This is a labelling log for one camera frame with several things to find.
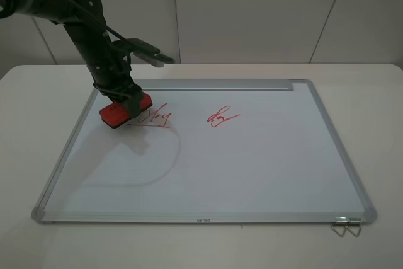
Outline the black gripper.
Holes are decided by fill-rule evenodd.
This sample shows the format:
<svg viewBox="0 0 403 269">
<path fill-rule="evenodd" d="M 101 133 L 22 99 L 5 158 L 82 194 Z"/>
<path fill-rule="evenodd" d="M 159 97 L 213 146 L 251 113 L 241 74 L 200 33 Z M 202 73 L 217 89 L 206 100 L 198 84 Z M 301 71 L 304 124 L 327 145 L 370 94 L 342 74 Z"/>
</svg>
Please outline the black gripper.
<svg viewBox="0 0 403 269">
<path fill-rule="evenodd" d="M 130 56 L 86 57 L 94 87 L 111 101 L 123 101 L 122 106 L 131 120 L 142 113 L 142 91 L 130 75 L 130 63 Z"/>
</svg>

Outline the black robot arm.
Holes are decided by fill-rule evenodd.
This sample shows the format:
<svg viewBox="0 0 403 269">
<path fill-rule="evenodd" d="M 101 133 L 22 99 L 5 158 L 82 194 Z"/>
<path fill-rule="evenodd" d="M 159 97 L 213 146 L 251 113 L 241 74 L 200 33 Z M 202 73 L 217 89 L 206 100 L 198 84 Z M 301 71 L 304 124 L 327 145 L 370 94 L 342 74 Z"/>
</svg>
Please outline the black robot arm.
<svg viewBox="0 0 403 269">
<path fill-rule="evenodd" d="M 135 84 L 131 55 L 144 54 L 139 40 L 117 38 L 103 16 L 101 0 L 1 0 L 1 18 L 23 14 L 62 25 L 83 58 L 94 87 L 111 100 L 101 109 L 102 121 L 112 128 L 138 117 L 151 106 L 150 96 Z"/>
</svg>

